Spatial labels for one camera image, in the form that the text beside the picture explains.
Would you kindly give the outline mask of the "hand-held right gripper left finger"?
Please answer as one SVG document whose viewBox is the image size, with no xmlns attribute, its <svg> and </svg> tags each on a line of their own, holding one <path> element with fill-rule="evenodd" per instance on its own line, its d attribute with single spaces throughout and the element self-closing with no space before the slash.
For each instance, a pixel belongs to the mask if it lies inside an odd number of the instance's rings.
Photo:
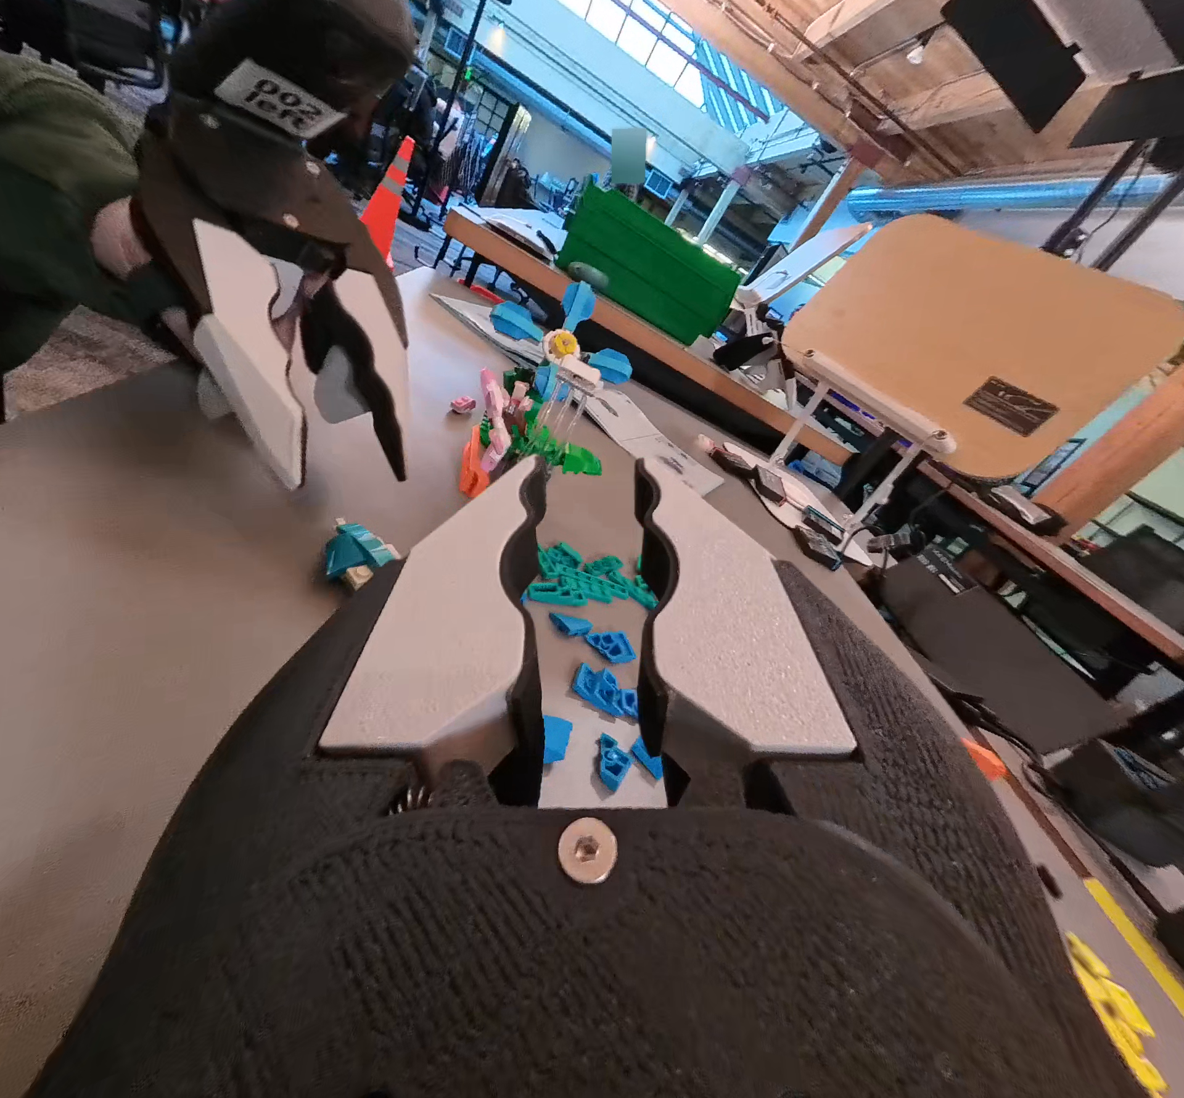
<svg viewBox="0 0 1184 1098">
<path fill-rule="evenodd" d="M 523 595 L 540 573 L 540 456 L 514 465 L 418 542 L 334 703 L 318 749 L 395 757 L 439 788 L 452 762 L 510 806 L 541 793 L 541 676 Z"/>
</svg>

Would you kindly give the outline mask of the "pile of blue lego pieces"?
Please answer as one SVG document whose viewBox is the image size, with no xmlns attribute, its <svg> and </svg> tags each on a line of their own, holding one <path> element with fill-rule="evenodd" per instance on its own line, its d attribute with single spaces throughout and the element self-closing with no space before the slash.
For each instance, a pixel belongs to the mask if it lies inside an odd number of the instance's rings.
<svg viewBox="0 0 1184 1098">
<path fill-rule="evenodd" d="M 538 615 L 543 672 L 541 806 L 664 806 L 661 757 L 639 725 L 639 656 L 624 630 Z"/>
</svg>

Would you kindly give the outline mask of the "teal and tan lego assembly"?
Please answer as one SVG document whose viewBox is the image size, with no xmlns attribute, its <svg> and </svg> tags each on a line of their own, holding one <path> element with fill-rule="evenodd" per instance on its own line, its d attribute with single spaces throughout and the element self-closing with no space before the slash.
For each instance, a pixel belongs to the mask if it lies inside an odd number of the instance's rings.
<svg viewBox="0 0 1184 1098">
<path fill-rule="evenodd" d="M 334 533 L 323 551 L 323 571 L 329 582 L 343 584 L 356 593 L 380 568 L 398 560 L 402 555 L 396 547 L 371 529 L 336 518 Z"/>
</svg>

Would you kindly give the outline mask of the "pile of teal lego pieces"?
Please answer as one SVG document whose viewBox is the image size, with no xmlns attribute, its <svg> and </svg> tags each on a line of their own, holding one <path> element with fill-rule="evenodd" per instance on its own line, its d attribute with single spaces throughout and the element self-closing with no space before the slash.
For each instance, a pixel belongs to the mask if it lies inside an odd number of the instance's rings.
<svg viewBox="0 0 1184 1098">
<path fill-rule="evenodd" d="M 523 591 L 525 602 L 587 606 L 631 601 L 655 610 L 659 601 L 642 577 L 642 558 L 584 558 L 569 544 L 538 545 L 538 575 Z"/>
</svg>

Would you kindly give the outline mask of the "lego flower model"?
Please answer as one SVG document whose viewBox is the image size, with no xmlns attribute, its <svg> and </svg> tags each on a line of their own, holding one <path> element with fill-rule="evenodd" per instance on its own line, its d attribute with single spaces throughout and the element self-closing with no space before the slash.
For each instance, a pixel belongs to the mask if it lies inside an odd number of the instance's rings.
<svg viewBox="0 0 1184 1098">
<path fill-rule="evenodd" d="M 597 294 L 587 283 L 569 287 L 562 299 L 560 327 L 545 329 L 541 360 L 529 362 L 519 351 L 499 351 L 516 360 L 503 373 L 481 369 L 477 408 L 459 468 L 464 498 L 481 496 L 492 481 L 519 459 L 538 456 L 547 468 L 571 476 L 602 474 L 600 457 L 571 439 L 587 399 L 631 378 L 631 362 L 615 349 L 586 349 L 578 325 L 591 320 Z"/>
</svg>

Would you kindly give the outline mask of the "pile of yellow lego pieces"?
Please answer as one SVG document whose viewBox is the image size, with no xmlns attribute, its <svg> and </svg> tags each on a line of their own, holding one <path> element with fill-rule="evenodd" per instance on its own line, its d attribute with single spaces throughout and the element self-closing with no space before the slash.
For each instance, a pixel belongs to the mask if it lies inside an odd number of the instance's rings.
<svg viewBox="0 0 1184 1098">
<path fill-rule="evenodd" d="M 1145 1041 L 1156 1032 L 1138 1003 L 1087 942 L 1074 933 L 1065 933 L 1065 942 L 1074 975 L 1122 1061 L 1149 1096 L 1164 1096 L 1167 1082 L 1145 1050 Z"/>
</svg>

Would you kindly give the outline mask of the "open paper manual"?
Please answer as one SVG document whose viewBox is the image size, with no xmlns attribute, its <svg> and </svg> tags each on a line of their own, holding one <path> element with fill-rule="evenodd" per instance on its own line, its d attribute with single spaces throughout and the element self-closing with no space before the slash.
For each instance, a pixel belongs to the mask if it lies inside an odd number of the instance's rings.
<svg viewBox="0 0 1184 1098">
<path fill-rule="evenodd" d="M 541 360 L 543 333 L 525 309 L 505 303 L 483 307 L 439 292 L 433 292 L 431 299 L 501 349 L 519 351 L 529 362 Z"/>
</svg>

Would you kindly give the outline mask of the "orange traffic cone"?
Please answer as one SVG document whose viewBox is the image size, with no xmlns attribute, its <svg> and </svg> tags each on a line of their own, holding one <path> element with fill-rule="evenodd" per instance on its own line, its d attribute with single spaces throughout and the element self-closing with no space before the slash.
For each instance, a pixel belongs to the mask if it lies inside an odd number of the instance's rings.
<svg viewBox="0 0 1184 1098">
<path fill-rule="evenodd" d="M 413 153 L 415 140 L 411 136 L 404 136 L 360 219 L 389 270 L 395 270 L 391 248 Z"/>
</svg>

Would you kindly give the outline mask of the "white instruction booklet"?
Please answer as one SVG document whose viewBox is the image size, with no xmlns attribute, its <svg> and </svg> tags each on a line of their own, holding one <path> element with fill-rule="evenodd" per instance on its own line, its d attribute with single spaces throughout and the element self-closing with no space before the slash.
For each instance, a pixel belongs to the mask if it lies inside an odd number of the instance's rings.
<svg viewBox="0 0 1184 1098">
<path fill-rule="evenodd" d="M 681 450 L 622 391 L 604 388 L 587 399 L 584 413 L 635 459 L 648 459 L 675 476 L 699 496 L 709 496 L 723 478 Z"/>
</svg>

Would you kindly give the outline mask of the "black case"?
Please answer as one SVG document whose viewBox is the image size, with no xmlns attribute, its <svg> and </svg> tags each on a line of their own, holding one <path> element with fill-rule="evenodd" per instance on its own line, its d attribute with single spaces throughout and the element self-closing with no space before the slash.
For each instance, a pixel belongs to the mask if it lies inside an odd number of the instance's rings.
<svg viewBox="0 0 1184 1098">
<path fill-rule="evenodd" d="M 910 645 L 1035 753 L 1072 749 L 1125 725 L 1008 606 L 938 560 L 896 562 L 879 591 Z"/>
</svg>

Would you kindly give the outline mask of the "tan tilted folding table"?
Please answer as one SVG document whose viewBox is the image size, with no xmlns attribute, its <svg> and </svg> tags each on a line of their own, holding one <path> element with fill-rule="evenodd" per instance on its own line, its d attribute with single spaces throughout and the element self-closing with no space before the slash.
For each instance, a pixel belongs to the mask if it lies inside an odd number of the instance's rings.
<svg viewBox="0 0 1184 1098">
<path fill-rule="evenodd" d="M 980 483 L 1052 456 L 1180 345 L 1169 296 L 929 215 L 874 232 L 782 333 L 797 369 L 923 421 Z"/>
</svg>

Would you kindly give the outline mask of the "white tilted board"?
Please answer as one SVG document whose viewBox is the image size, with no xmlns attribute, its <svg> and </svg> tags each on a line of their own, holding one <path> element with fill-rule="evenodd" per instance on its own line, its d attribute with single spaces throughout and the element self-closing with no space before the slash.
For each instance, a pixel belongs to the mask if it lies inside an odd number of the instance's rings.
<svg viewBox="0 0 1184 1098">
<path fill-rule="evenodd" d="M 848 252 L 872 230 L 870 222 L 855 222 L 846 228 L 821 232 L 808 243 L 787 252 L 784 259 L 773 263 L 758 279 L 736 288 L 732 307 L 756 309 L 773 303 L 822 265 Z"/>
</svg>

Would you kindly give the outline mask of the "yellow tape strip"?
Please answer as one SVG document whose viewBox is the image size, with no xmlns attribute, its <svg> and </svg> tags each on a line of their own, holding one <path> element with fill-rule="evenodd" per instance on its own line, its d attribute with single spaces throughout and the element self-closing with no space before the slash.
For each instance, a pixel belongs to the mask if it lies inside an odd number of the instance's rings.
<svg viewBox="0 0 1184 1098">
<path fill-rule="evenodd" d="M 1133 924 L 1116 898 L 1094 876 L 1083 878 L 1083 887 L 1105 918 L 1112 924 L 1133 955 L 1142 962 L 1145 971 L 1164 992 L 1164 995 L 1182 1008 L 1182 977 L 1166 964 L 1153 942 Z"/>
</svg>

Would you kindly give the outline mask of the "black and white light panel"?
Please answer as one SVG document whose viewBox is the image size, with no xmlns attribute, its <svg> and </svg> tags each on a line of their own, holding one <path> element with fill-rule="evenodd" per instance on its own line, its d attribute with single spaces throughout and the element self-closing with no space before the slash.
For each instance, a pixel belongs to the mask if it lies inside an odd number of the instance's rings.
<svg viewBox="0 0 1184 1098">
<path fill-rule="evenodd" d="M 1105 96 L 1070 147 L 1182 147 L 1182 0 L 947 0 L 942 20 L 1033 132 L 1087 81 Z"/>
</svg>

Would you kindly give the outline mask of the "silver air duct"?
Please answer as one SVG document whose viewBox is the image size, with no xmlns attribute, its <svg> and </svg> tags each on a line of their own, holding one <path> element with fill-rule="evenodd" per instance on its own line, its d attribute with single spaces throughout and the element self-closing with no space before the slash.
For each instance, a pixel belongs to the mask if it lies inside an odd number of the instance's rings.
<svg viewBox="0 0 1184 1098">
<path fill-rule="evenodd" d="M 1105 213 L 1149 206 L 1175 182 L 1173 175 L 1142 173 L 1122 176 L 1100 200 Z M 984 211 L 1076 211 L 1101 184 L 1100 176 L 1026 180 L 966 180 L 929 186 L 855 187 L 844 200 L 857 220 L 887 220 L 916 213 L 955 215 Z"/>
</svg>

